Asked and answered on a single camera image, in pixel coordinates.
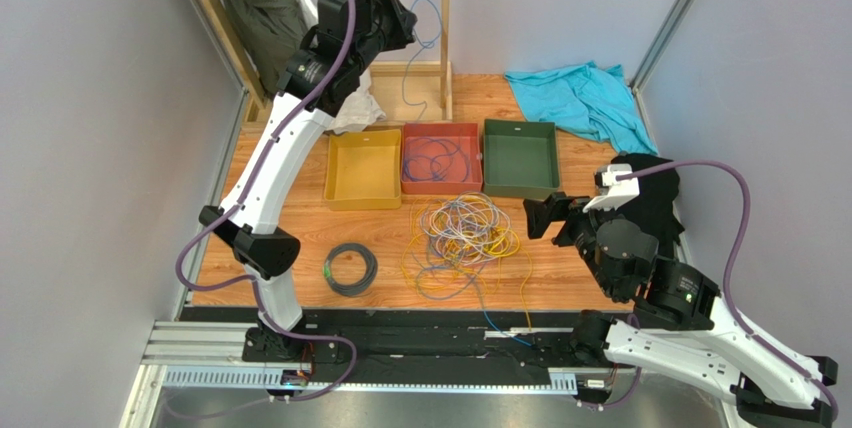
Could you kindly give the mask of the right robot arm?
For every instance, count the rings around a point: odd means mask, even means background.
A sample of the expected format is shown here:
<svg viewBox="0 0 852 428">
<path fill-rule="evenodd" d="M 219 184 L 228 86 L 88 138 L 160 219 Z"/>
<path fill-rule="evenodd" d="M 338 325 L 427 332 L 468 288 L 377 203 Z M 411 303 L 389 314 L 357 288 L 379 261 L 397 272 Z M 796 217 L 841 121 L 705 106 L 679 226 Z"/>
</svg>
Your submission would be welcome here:
<svg viewBox="0 0 852 428">
<path fill-rule="evenodd" d="M 712 279 L 660 255 L 658 240 L 632 221 L 590 204 L 562 192 L 523 202 L 529 238 L 561 223 L 552 244 L 574 247 L 604 295 L 633 306 L 634 322 L 582 311 L 568 341 L 576 361 L 663 374 L 714 395 L 754 427 L 833 425 L 824 392 L 837 380 L 833 359 L 798 354 L 748 327 Z"/>
</svg>

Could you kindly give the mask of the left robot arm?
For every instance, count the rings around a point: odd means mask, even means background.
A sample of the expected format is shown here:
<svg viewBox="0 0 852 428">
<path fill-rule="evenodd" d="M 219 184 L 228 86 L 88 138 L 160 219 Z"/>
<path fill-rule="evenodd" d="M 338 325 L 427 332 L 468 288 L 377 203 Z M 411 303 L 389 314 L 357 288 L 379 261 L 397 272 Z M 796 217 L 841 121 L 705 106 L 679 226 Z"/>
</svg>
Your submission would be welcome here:
<svg viewBox="0 0 852 428">
<path fill-rule="evenodd" d="M 225 200 L 199 215 L 204 234 L 225 242 L 243 265 L 262 323 L 278 332 L 302 318 L 291 272 L 301 243 L 278 226 L 289 190 L 369 65 L 415 40 L 417 17 L 400 0 L 318 0 L 317 7 L 317 24 L 279 77 L 262 141 Z"/>
</svg>

